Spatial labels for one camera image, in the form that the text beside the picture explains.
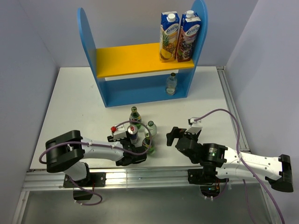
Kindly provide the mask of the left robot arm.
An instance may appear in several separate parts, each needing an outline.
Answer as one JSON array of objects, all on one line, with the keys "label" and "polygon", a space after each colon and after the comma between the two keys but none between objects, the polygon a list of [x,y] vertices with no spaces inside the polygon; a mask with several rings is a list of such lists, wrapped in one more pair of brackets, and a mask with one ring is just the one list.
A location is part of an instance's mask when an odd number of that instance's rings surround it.
[{"label": "left robot arm", "polygon": [[108,136],[107,140],[90,140],[82,137],[79,130],[72,130],[47,141],[39,161],[46,164],[48,173],[63,172],[79,186],[86,186],[91,180],[89,166],[83,159],[110,160],[123,167],[146,161],[146,149],[134,146],[127,135],[117,140]]}]

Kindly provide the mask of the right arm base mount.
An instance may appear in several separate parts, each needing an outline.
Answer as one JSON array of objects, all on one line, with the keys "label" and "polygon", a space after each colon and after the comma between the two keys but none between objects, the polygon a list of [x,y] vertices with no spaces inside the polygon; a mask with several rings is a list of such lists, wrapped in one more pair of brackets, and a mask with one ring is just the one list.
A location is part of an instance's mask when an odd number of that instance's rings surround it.
[{"label": "right arm base mount", "polygon": [[189,184],[199,185],[203,196],[216,197],[221,193],[221,183],[228,183],[228,178],[217,177],[215,168],[193,168],[187,170]]}]

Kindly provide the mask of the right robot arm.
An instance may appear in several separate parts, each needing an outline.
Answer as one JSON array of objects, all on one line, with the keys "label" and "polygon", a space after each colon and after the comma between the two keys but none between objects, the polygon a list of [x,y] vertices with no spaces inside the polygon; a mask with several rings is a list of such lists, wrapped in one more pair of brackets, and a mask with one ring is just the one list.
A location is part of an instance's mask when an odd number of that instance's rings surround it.
[{"label": "right robot arm", "polygon": [[265,157],[237,152],[216,143],[198,143],[199,134],[189,133],[186,129],[173,127],[167,133],[167,145],[175,139],[175,148],[188,157],[192,164],[200,168],[188,170],[188,182],[206,185],[232,180],[257,180],[268,182],[272,189],[280,192],[293,192],[292,167],[290,156]]}]

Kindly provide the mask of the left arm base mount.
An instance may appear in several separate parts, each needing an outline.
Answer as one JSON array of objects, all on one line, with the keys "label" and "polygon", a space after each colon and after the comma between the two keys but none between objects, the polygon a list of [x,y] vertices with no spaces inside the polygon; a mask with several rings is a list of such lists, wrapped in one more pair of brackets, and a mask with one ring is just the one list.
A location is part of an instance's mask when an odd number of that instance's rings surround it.
[{"label": "left arm base mount", "polygon": [[106,184],[106,173],[105,172],[95,172],[90,173],[86,179],[81,181],[74,181],[78,186],[78,190],[73,190],[73,199],[76,202],[82,204],[87,204],[91,200],[93,193],[87,192],[87,188],[91,188],[91,192],[94,192],[97,187],[105,187]]}]

